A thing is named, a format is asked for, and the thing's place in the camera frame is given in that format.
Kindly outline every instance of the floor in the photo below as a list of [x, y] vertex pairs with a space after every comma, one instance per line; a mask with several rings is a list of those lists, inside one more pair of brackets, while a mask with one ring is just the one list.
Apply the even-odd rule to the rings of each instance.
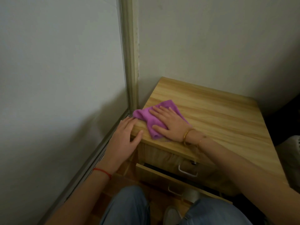
[[181, 215], [184, 216], [191, 203], [182, 200], [172, 193], [163, 192], [154, 186], [138, 181], [135, 165], [138, 162], [137, 151], [125, 161], [116, 174], [113, 175], [111, 181], [107, 184], [96, 202], [86, 225], [98, 225], [100, 219], [109, 204], [111, 198], [116, 195], [123, 187], [130, 185], [139, 185], [150, 202], [151, 224], [162, 224], [165, 209], [169, 205], [176, 206]]

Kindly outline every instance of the blue jeans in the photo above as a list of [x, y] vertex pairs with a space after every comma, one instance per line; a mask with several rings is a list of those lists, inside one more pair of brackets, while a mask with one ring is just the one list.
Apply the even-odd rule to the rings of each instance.
[[[109, 203], [100, 225], [150, 224], [150, 209], [139, 186], [123, 188]], [[196, 201], [187, 211], [180, 225], [252, 225], [235, 206], [214, 198]]]

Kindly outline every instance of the shoe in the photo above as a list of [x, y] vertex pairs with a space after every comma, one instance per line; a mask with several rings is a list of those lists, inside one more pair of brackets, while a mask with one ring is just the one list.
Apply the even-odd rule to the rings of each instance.
[[174, 206], [167, 207], [163, 216], [163, 225], [177, 225], [182, 220], [180, 212]]

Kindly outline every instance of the metal handle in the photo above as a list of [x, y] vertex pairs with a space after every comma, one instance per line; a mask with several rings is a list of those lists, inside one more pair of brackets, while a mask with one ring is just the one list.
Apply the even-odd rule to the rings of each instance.
[[192, 175], [192, 174], [190, 174], [190, 173], [188, 173], [188, 172], [185, 172], [185, 171], [181, 170], [181, 169], [180, 169], [180, 165], [178, 165], [178, 170], [179, 170], [180, 172], [182, 172], [182, 173], [188, 175], [188, 176], [193, 177], [193, 178], [196, 178], [196, 177], [198, 176], [198, 172], [197, 172], [195, 175]]
[[175, 193], [175, 192], [173, 192], [172, 190], [170, 190], [170, 184], [168, 185], [168, 191], [169, 191], [170, 193], [173, 193], [173, 194], [177, 195], [177, 196], [180, 196], [180, 197], [183, 196], [183, 194], [178, 194], [178, 193]]

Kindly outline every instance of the white wall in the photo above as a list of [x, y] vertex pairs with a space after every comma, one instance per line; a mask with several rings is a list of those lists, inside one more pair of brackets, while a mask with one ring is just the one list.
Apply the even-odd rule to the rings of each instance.
[[161, 76], [255, 98], [300, 92], [300, 0], [139, 0], [139, 100]]
[[115, 0], [0, 1], [0, 223], [36, 224], [127, 109]]

